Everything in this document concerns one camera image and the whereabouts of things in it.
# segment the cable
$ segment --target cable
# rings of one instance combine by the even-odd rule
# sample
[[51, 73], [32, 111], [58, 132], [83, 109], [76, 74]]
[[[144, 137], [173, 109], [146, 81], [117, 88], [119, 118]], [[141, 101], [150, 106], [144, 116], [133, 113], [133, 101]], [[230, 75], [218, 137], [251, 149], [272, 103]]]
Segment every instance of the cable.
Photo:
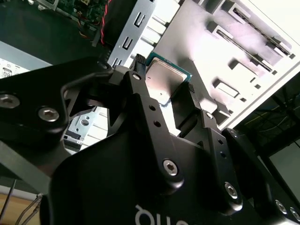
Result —
[[87, 38], [87, 37], [88, 37], [88, 36], [82, 34], [81, 31], [79, 32], [79, 34], [80, 34], [81, 36], [83, 36], [84, 38]]
[[266, 131], [269, 131], [269, 130], [273, 130], [274, 128], [277, 128], [280, 124], [283, 123], [283, 121], [287, 118], [288, 116], [284, 117], [282, 121], [280, 121], [280, 123], [278, 123], [276, 126], [274, 127], [271, 127], [269, 129], [266, 129], [266, 130], [260, 130], [259, 132], [266, 132]]
[[[258, 116], [260, 116], [260, 117], [262, 117], [264, 120], [267, 120], [269, 123], [275, 125], [277, 128], [279, 128], [281, 131], [284, 132], [284, 130], [283, 130], [281, 127], [279, 127], [277, 124], [273, 123], [271, 120], [269, 120], [269, 119], [267, 119], [267, 118], [264, 118], [261, 114], [258, 114], [258, 113], [255, 113], [255, 114], [258, 115]], [[300, 149], [300, 145], [299, 145], [295, 140], [293, 140], [293, 142], [294, 142], [294, 143], [298, 146], [298, 148]]]
[[107, 12], [108, 12], [108, 5], [109, 5], [109, 3], [110, 3], [111, 1], [112, 1], [112, 0], [108, 0], [108, 1], [107, 1], [106, 5], [105, 5], [105, 11], [104, 11], [104, 14], [103, 14], [103, 17], [102, 17], [102, 20], [101, 20], [102, 25], [101, 25], [101, 30], [100, 30], [100, 32], [101, 32], [101, 43], [102, 43], [103, 45], [105, 44], [105, 42], [104, 42], [105, 17], [106, 17]]
[[33, 217], [34, 215], [36, 215], [39, 211], [39, 208], [41, 206], [41, 200], [38, 202], [36, 208], [33, 210], [33, 212], [24, 220], [24, 222], [22, 223], [22, 225], [26, 225]]
[[41, 198], [42, 198], [42, 195], [41, 195], [41, 194], [38, 194], [37, 197], [36, 197], [36, 199], [35, 199], [32, 203], [30, 203], [30, 205], [27, 206], [27, 208], [24, 209], [24, 211], [20, 214], [20, 216], [19, 216], [19, 218], [17, 219], [15, 225], [19, 225], [19, 223], [20, 223], [21, 219], [23, 218], [24, 214], [25, 214], [25, 213], [26, 213], [26, 212], [27, 212], [27, 211], [28, 211], [28, 210], [29, 210], [29, 209], [30, 209], [37, 201], [40, 201]]
[[[297, 95], [295, 96], [295, 98], [298, 98], [298, 97], [300, 97], [300, 93], [297, 94]], [[275, 108], [272, 108], [271, 111], [273, 111], [273, 110], [275, 110], [275, 109], [277, 109], [277, 108], [279, 108], [279, 106], [276, 106]], [[247, 125], [247, 124], [253, 122], [254, 120], [257, 120], [258, 118], [259, 118], [259, 116], [258, 116], [258, 117], [255, 117], [254, 119], [252, 119], [252, 120], [248, 121], [247, 123], [245, 123], [245, 125]]]
[[10, 190], [9, 190], [9, 192], [8, 192], [8, 195], [7, 195], [7, 197], [6, 197], [5, 203], [4, 203], [3, 208], [2, 208], [2, 210], [1, 210], [1, 213], [0, 213], [0, 222], [1, 222], [1, 220], [3, 219], [3, 217], [4, 217], [6, 208], [8, 207], [9, 199], [10, 199], [12, 193], [13, 193], [13, 190], [14, 190], [14, 188], [15, 188], [16, 182], [17, 182], [17, 180], [14, 179], [14, 182], [13, 182], [12, 186], [10, 187]]
[[[299, 98], [300, 97], [300, 93], [298, 93], [298, 94], [294, 94], [293, 95], [293, 98], [291, 98], [291, 99], [289, 99], [289, 101], [291, 101], [291, 100], [293, 100], [293, 99], [297, 99], [297, 98]], [[271, 109], [273, 109], [274, 107], [276, 107], [276, 106], [270, 106], [270, 107], [268, 107], [268, 108], [263, 108], [262, 110], [271, 110]]]
[[288, 116], [284, 117], [284, 118], [282, 119], [282, 121], [280, 121], [280, 123], [278, 123], [276, 126], [271, 127], [271, 128], [269, 128], [269, 129], [266, 129], [266, 130], [260, 130], [259, 132], [266, 132], [266, 131], [269, 131], [269, 130], [272, 130], [272, 129], [277, 128], [280, 124], [283, 123], [283, 121], [284, 121], [286, 118], [288, 118]]

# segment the wire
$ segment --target wire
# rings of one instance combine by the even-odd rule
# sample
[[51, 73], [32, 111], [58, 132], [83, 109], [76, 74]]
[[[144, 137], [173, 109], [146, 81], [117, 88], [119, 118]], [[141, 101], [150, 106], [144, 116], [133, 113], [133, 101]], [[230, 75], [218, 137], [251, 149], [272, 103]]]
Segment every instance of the wire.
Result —
[[[300, 93], [297, 94], [297, 95], [295, 96], [295, 98], [298, 98], [298, 97], [300, 97]], [[272, 108], [271, 111], [277, 109], [278, 107], [279, 107], [279, 106], [276, 106], [276, 107]], [[254, 119], [252, 119], [252, 120], [248, 121], [247, 123], [245, 123], [245, 125], [247, 125], [247, 124], [253, 122], [254, 120], [257, 120], [258, 118], [259, 118], [259, 116], [258, 116], [258, 117], [255, 117]]]
[[38, 194], [37, 197], [36, 197], [36, 199], [35, 199], [32, 203], [30, 203], [30, 205], [27, 206], [27, 208], [24, 209], [24, 211], [20, 214], [20, 216], [19, 216], [19, 218], [17, 219], [15, 225], [19, 225], [19, 223], [20, 223], [21, 219], [23, 218], [24, 214], [25, 214], [25, 213], [26, 213], [26, 212], [27, 212], [27, 211], [28, 211], [28, 210], [29, 210], [29, 209], [30, 209], [37, 201], [40, 201], [41, 198], [42, 198], [42, 195], [41, 195], [41, 194]]
[[81, 15], [81, 12], [77, 12], [77, 23], [79, 27], [81, 27]]
[[22, 225], [26, 225], [39, 211], [39, 208], [41, 206], [41, 202], [39, 201], [36, 208], [33, 210], [33, 212], [24, 220], [24, 222], [22, 223]]
[[83, 36], [84, 38], [87, 38], [87, 37], [88, 37], [88, 36], [82, 34], [81, 31], [79, 32], [79, 34], [80, 34], [81, 36]]
[[269, 131], [269, 130], [273, 130], [274, 128], [277, 128], [280, 124], [283, 123], [283, 121], [284, 121], [287, 117], [288, 117], [288, 116], [284, 117], [284, 118], [280, 121], [280, 123], [278, 123], [276, 126], [271, 127], [271, 128], [269, 128], [269, 129], [266, 129], [266, 130], [260, 130], [259, 132], [266, 132], [266, 131]]
[[286, 118], [288, 118], [288, 116], [284, 117], [284, 118], [282, 119], [282, 121], [280, 121], [276, 126], [271, 127], [271, 128], [269, 128], [269, 129], [266, 129], [266, 130], [260, 130], [259, 132], [266, 132], [266, 131], [273, 130], [273, 129], [277, 128], [280, 124], [283, 123], [283, 121], [284, 121]]
[[1, 210], [1, 213], [0, 213], [0, 222], [1, 222], [1, 220], [3, 219], [3, 217], [4, 217], [6, 208], [8, 207], [9, 199], [10, 199], [12, 193], [13, 193], [13, 190], [14, 190], [14, 188], [15, 188], [16, 182], [17, 182], [17, 180], [14, 179], [14, 182], [13, 182], [12, 186], [10, 187], [10, 190], [9, 190], [9, 192], [8, 192], [8, 195], [7, 195], [7, 197], [6, 197], [5, 203], [4, 203], [3, 208], [2, 208], [2, 210]]
[[103, 14], [103, 17], [102, 17], [102, 20], [101, 20], [101, 23], [102, 23], [102, 26], [101, 26], [101, 43], [104, 45], [105, 42], [104, 42], [104, 26], [105, 26], [105, 17], [107, 15], [107, 12], [108, 12], [108, 5], [109, 3], [111, 2], [112, 0], [108, 0], [106, 5], [105, 5], [105, 11], [104, 11], [104, 14]]
[[[275, 125], [277, 128], [279, 128], [281, 131], [283, 131], [284, 132], [284, 130], [281, 128], [281, 127], [279, 127], [278, 125], [276, 125], [275, 123], [273, 123], [271, 120], [269, 120], [269, 119], [267, 119], [267, 118], [264, 118], [261, 114], [258, 114], [258, 113], [255, 113], [256, 115], [258, 115], [258, 116], [260, 116], [260, 117], [262, 117], [264, 120], [267, 120], [268, 122], [270, 122], [271, 124], [273, 124], [273, 125]], [[298, 146], [298, 148], [300, 149], [300, 145], [295, 141], [295, 140], [293, 140], [293, 142]]]
[[248, 121], [247, 123], [245, 123], [245, 125], [247, 125], [247, 124], [253, 122], [254, 120], [257, 120], [258, 118], [259, 118], [259, 116], [258, 116], [258, 117], [255, 117], [254, 119], [252, 119], [252, 120]]

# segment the silver screw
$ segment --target silver screw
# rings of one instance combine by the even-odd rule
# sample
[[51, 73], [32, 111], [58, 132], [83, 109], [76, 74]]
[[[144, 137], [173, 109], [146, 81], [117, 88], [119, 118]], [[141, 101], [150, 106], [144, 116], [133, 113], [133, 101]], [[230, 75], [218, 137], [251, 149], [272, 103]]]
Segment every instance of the silver screw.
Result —
[[286, 208], [283, 206], [283, 204], [278, 201], [278, 200], [275, 200], [275, 203], [277, 205], [277, 208], [283, 213], [283, 214], [287, 214], [287, 211], [286, 211]]
[[177, 175], [178, 169], [174, 162], [172, 162], [171, 160], [165, 160], [163, 164], [164, 164], [164, 169], [168, 172], [169, 175], [171, 176]]
[[235, 190], [235, 188], [228, 182], [225, 182], [225, 190], [230, 195], [231, 198], [237, 199], [238, 198], [238, 192]]
[[132, 75], [135, 79], [137, 79], [137, 80], [140, 80], [141, 78], [140, 78], [140, 76], [138, 75], [138, 74], [133, 74]]
[[87, 126], [89, 125], [89, 122], [87, 120], [81, 120], [80, 121], [82, 125]]
[[213, 118], [214, 118], [209, 112], [207, 112], [206, 115], [207, 115], [210, 119], [213, 119]]
[[55, 109], [48, 107], [41, 108], [38, 111], [38, 116], [47, 122], [55, 122], [60, 117], [59, 113]]
[[0, 95], [0, 107], [13, 109], [20, 104], [20, 100], [14, 95], [2, 94]]
[[296, 210], [294, 208], [290, 208], [292, 215], [296, 218], [296, 220], [298, 220], [300, 222], [300, 216], [299, 214], [296, 212]]

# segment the motherboard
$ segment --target motherboard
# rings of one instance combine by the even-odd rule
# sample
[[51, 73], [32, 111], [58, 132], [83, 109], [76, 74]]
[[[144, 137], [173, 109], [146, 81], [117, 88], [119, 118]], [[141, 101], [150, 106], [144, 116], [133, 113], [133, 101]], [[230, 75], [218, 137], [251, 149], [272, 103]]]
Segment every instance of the motherboard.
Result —
[[91, 26], [98, 26], [107, 0], [60, 0], [58, 8]]

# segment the white wall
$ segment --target white wall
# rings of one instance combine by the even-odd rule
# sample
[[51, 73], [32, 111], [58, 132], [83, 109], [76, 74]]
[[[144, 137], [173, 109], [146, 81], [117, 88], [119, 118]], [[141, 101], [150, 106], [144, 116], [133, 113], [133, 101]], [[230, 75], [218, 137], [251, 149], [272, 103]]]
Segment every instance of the white wall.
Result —
[[291, 144], [270, 157], [274, 166], [300, 201], [300, 148]]

